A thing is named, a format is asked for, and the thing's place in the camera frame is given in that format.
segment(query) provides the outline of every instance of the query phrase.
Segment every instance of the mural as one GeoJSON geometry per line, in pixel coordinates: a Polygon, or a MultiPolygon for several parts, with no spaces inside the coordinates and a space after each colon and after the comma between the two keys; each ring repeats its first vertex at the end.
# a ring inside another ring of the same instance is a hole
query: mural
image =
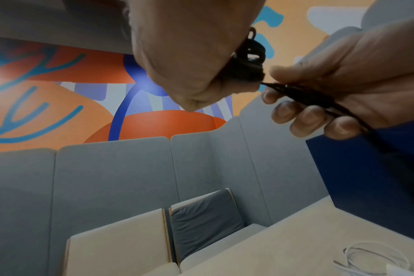
{"type": "MultiPolygon", "coordinates": [[[[292,64],[327,35],[359,24],[371,2],[268,0],[254,21],[266,68],[292,64]]],[[[0,151],[210,131],[257,95],[190,113],[132,55],[0,38],[0,151]]]]}

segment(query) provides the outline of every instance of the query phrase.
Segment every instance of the hand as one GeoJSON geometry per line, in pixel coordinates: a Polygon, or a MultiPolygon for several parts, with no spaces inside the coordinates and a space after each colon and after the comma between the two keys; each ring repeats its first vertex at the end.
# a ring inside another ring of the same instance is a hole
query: hand
{"type": "MultiPolygon", "coordinates": [[[[414,20],[395,22],[349,36],[323,52],[291,67],[275,66],[278,82],[301,83],[329,94],[373,128],[414,120],[414,20]]],[[[283,95],[266,89],[262,99],[273,104],[283,95]]],[[[323,127],[330,138],[358,135],[358,122],[347,116],[333,120],[319,106],[283,101],[272,119],[283,124],[295,119],[290,131],[305,137],[323,127]]]]}
{"type": "Polygon", "coordinates": [[[187,111],[259,83],[215,78],[248,36],[264,0],[127,0],[136,61],[187,111]]]}

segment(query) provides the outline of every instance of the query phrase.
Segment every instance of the coiled white cable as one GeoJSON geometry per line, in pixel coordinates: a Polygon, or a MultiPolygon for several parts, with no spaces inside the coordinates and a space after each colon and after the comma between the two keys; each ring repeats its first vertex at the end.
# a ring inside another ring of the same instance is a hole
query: coiled white cable
{"type": "Polygon", "coordinates": [[[395,248],[390,247],[384,243],[377,242],[377,241],[360,241],[344,249],[343,254],[345,256],[345,263],[347,264],[346,266],[342,265],[341,263],[337,261],[333,261],[333,265],[342,272],[342,275],[346,275],[346,276],[383,276],[383,275],[386,275],[386,272],[375,273],[375,272],[369,272],[369,271],[360,269],[359,266],[355,264],[354,262],[352,262],[350,259],[351,250],[365,251],[365,252],[380,256],[388,260],[391,265],[394,265],[394,266],[397,266],[397,267],[400,267],[406,270],[410,269],[410,261],[408,260],[408,258],[403,253],[396,250],[395,248]],[[365,244],[379,245],[385,248],[386,250],[389,249],[391,253],[385,254],[385,253],[376,252],[373,250],[360,247],[360,245],[363,246],[365,244]]]}

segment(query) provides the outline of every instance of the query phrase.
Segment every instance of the blue branch shape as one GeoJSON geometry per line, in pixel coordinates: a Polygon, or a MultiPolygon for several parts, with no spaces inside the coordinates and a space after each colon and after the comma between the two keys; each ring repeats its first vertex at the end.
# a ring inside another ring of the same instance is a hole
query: blue branch shape
{"type": "MultiPolygon", "coordinates": [[[[6,91],[7,89],[9,89],[9,88],[25,81],[26,79],[29,79],[29,78],[33,77],[33,76],[46,74],[46,73],[50,73],[50,72],[54,72],[54,71],[58,71],[58,70],[62,70],[62,69],[71,67],[71,66],[75,65],[76,63],[78,63],[79,61],[81,61],[86,56],[85,54],[81,54],[81,55],[78,55],[76,58],[74,58],[73,60],[71,60],[71,61],[69,61],[65,64],[55,66],[55,67],[52,67],[52,68],[47,68],[46,65],[54,57],[56,52],[57,52],[57,48],[55,48],[55,47],[46,47],[46,48],[44,48],[40,51],[26,53],[26,54],[20,55],[18,57],[15,57],[13,59],[9,59],[4,54],[0,53],[0,67],[4,66],[6,64],[21,60],[23,58],[29,57],[29,56],[44,54],[43,60],[36,67],[31,69],[30,71],[28,71],[24,75],[18,77],[17,79],[0,85],[0,93],[6,91]]],[[[5,115],[4,120],[2,122],[2,125],[0,127],[0,136],[3,135],[3,134],[8,133],[8,132],[10,132],[14,129],[17,129],[17,128],[19,128],[19,127],[21,127],[21,126],[23,126],[23,125],[25,125],[29,122],[31,122],[32,120],[34,120],[37,116],[39,116],[42,112],[44,112],[49,107],[49,103],[45,102],[45,103],[41,104],[39,107],[37,107],[35,110],[33,110],[31,113],[29,113],[28,115],[23,117],[22,119],[19,119],[17,121],[13,121],[13,117],[17,113],[18,109],[23,105],[23,103],[36,90],[37,90],[36,86],[31,87],[27,92],[25,92],[10,107],[10,109],[8,110],[7,114],[5,115]]],[[[0,138],[0,143],[4,143],[4,144],[19,143],[19,142],[28,141],[28,140],[37,138],[39,136],[42,136],[42,135],[44,135],[48,132],[51,132],[54,129],[62,126],[66,122],[68,122],[70,119],[75,117],[81,110],[83,110],[83,108],[84,107],[82,105],[76,107],[71,113],[69,113],[64,118],[57,121],[56,123],[54,123],[54,124],[52,124],[48,127],[45,127],[42,130],[36,131],[34,133],[31,133],[31,134],[28,134],[28,135],[23,135],[23,136],[20,136],[20,137],[14,137],[14,138],[0,138]]]]}

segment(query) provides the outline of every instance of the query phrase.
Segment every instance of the wooden table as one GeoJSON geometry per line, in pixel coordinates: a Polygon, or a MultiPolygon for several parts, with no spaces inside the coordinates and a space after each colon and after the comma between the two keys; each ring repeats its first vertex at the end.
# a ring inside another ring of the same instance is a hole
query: wooden table
{"type": "Polygon", "coordinates": [[[339,210],[326,197],[182,276],[340,276],[332,260],[345,264],[343,249],[358,241],[400,250],[414,271],[414,240],[339,210]]]}

